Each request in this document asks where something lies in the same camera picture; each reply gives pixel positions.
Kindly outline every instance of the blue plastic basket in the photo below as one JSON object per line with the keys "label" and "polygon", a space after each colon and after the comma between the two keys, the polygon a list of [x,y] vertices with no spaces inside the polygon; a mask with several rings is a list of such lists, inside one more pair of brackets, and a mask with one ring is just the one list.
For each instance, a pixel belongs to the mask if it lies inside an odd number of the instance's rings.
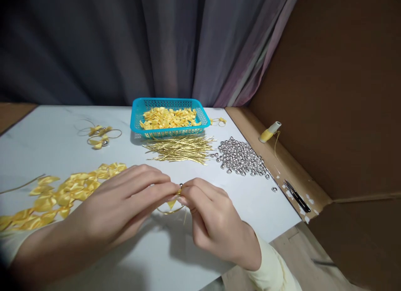
{"label": "blue plastic basket", "polygon": [[[140,121],[144,121],[143,113],[151,110],[154,107],[165,107],[168,109],[179,110],[191,108],[196,110],[197,123],[199,126],[143,130],[139,125]],[[210,120],[203,109],[201,103],[195,99],[164,99],[164,98],[138,98],[132,103],[131,112],[131,130],[135,133],[142,134],[145,138],[176,136],[186,134],[201,133],[206,127],[210,126]]]}

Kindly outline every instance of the table surface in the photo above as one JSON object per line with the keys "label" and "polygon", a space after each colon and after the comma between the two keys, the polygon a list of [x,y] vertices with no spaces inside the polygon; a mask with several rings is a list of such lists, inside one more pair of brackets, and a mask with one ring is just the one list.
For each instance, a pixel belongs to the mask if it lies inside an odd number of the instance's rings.
{"label": "table surface", "polygon": [[[225,127],[210,126],[207,136],[217,142],[233,136],[245,141],[224,109],[205,109],[208,117],[227,119]],[[22,185],[43,173],[60,181],[76,172],[95,170],[113,162],[127,166],[146,163],[166,173],[175,183],[201,177],[226,190],[241,218],[267,242],[300,222],[284,194],[271,189],[272,179],[227,174],[214,159],[207,166],[192,161],[169,163],[147,160],[154,157],[142,147],[142,139],[131,132],[130,107],[40,106],[0,137],[0,191]],[[120,138],[111,139],[101,150],[92,150],[79,129],[96,125],[120,129]],[[14,214],[32,206],[28,196],[35,183],[0,195],[0,213]],[[184,224],[185,213],[188,213]],[[185,290],[197,291],[233,265],[197,248],[192,240],[189,211],[171,215],[158,211],[144,223],[137,236],[115,248],[89,269],[57,283],[50,290]]]}

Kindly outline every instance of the sleeve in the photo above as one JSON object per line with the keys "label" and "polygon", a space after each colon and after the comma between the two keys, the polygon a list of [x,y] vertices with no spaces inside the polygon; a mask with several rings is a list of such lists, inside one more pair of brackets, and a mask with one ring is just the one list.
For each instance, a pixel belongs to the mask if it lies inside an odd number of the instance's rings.
{"label": "sleeve", "polygon": [[247,271],[257,291],[302,291],[297,279],[278,252],[256,234],[262,263],[256,271]]}
{"label": "sleeve", "polygon": [[35,231],[37,230],[0,232],[0,250],[6,267],[11,265],[22,243]]}

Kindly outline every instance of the black scissors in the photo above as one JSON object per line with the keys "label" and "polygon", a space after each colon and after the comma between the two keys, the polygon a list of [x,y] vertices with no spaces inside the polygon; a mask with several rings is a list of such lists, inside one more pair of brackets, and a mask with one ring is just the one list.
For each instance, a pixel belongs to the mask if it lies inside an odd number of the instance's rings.
{"label": "black scissors", "polygon": [[297,191],[292,187],[292,185],[287,181],[283,180],[285,187],[289,190],[291,195],[295,198],[295,200],[299,203],[302,209],[305,212],[310,212],[309,206],[306,205],[305,201],[302,200],[301,196],[297,193]]}

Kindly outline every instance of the thread spool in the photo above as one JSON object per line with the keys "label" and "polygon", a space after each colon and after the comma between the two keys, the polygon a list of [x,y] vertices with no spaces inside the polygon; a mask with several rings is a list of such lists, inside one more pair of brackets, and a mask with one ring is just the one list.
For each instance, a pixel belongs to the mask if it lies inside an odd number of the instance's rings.
{"label": "thread spool", "polygon": [[276,133],[277,129],[280,128],[281,123],[280,122],[275,122],[273,125],[271,125],[268,129],[266,129],[261,136],[259,136],[259,140],[262,143],[267,142],[273,134]]}

